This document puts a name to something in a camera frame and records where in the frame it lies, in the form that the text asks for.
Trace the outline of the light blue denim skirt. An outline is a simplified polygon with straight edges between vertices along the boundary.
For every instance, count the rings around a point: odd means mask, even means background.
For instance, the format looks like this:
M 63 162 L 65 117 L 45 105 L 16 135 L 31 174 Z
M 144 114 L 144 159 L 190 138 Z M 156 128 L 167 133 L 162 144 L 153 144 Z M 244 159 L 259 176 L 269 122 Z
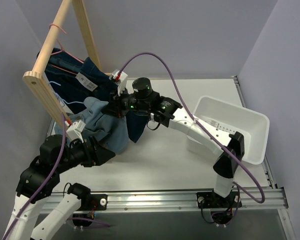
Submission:
M 70 114 L 71 121 L 82 120 L 85 128 L 82 137 L 95 137 L 95 139 L 110 151 L 120 154 L 128 145 L 129 136 L 126 118 L 116 118 L 102 113 L 108 104 L 95 97 L 87 97 L 83 104 L 85 109 L 77 114 Z

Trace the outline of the light blue wire hanger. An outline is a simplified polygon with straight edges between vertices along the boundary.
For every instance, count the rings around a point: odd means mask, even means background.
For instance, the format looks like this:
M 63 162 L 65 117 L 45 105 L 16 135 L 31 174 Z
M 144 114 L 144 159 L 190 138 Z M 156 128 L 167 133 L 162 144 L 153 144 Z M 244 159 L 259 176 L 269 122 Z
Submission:
M 48 81 L 48 85 L 52 88 L 54 95 L 62 102 L 64 106 L 73 107 L 74 105 L 83 105 L 83 95 L 74 90 L 67 83 L 59 83 L 56 81 Z

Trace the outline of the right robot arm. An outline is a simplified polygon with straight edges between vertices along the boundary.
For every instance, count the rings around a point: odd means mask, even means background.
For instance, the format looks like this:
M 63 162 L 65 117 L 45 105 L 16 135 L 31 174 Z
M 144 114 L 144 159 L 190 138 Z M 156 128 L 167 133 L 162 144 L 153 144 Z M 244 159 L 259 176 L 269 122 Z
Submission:
M 182 132 L 217 155 L 213 170 L 217 174 L 212 200 L 217 206 L 230 201 L 234 176 L 245 154 L 244 136 L 240 132 L 228 133 L 193 116 L 188 109 L 170 97 L 154 91 L 151 81 L 141 77 L 133 81 L 129 93 L 126 81 L 120 81 L 110 94 L 109 103 L 102 113 L 122 118 L 127 113 L 147 116 L 151 121 Z

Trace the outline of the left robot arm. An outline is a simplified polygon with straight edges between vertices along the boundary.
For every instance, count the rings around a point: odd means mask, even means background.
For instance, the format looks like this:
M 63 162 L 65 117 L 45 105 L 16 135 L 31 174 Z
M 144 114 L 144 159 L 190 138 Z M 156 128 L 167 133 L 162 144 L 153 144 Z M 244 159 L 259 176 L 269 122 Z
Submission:
M 105 210 L 107 197 L 95 196 L 91 190 L 72 183 L 64 197 L 42 223 L 37 219 L 60 183 L 60 175 L 77 166 L 98 167 L 115 157 L 115 153 L 98 143 L 94 137 L 87 141 L 67 143 L 65 135 L 51 135 L 45 139 L 36 156 L 20 175 L 14 207 L 3 235 L 4 240 L 48 240 L 77 210 Z

